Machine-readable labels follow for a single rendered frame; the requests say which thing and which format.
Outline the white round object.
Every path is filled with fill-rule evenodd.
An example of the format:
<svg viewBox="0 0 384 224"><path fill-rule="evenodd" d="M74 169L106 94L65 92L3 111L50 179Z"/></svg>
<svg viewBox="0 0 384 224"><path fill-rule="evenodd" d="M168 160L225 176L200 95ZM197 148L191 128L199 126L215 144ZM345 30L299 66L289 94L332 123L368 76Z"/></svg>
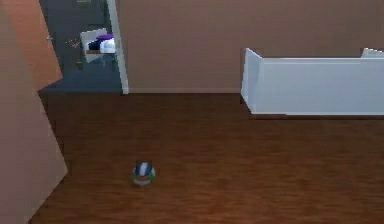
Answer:
<svg viewBox="0 0 384 224"><path fill-rule="evenodd" d="M102 54L114 54L116 52L114 39L104 40L103 42L101 42L100 52Z"/></svg>

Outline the white pillow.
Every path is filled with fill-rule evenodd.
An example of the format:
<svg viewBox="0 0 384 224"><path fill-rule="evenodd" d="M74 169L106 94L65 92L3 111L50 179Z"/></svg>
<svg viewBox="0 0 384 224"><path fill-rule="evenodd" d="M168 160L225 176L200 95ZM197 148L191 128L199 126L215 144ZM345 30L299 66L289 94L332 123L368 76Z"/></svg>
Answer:
<svg viewBox="0 0 384 224"><path fill-rule="evenodd" d="M384 52L377 49L364 48L361 57L362 58L384 58Z"/></svg>

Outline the blue white green ball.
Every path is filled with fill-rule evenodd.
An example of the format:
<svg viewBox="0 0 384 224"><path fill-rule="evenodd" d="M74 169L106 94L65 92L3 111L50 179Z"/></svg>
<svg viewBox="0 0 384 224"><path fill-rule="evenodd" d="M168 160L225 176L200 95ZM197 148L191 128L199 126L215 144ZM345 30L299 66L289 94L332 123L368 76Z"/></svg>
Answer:
<svg viewBox="0 0 384 224"><path fill-rule="evenodd" d="M155 168L152 166L152 163L148 161L138 162L131 172L132 182L139 186L151 184L155 177Z"/></svg>

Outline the orange room door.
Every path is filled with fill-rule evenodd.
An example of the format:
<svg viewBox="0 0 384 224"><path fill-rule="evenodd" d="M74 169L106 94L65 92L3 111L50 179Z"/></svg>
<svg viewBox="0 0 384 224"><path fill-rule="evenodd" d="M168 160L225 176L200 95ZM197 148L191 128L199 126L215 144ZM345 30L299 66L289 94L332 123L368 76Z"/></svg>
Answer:
<svg viewBox="0 0 384 224"><path fill-rule="evenodd" d="M40 90L62 78L39 0L1 0L16 40Z"/></svg>

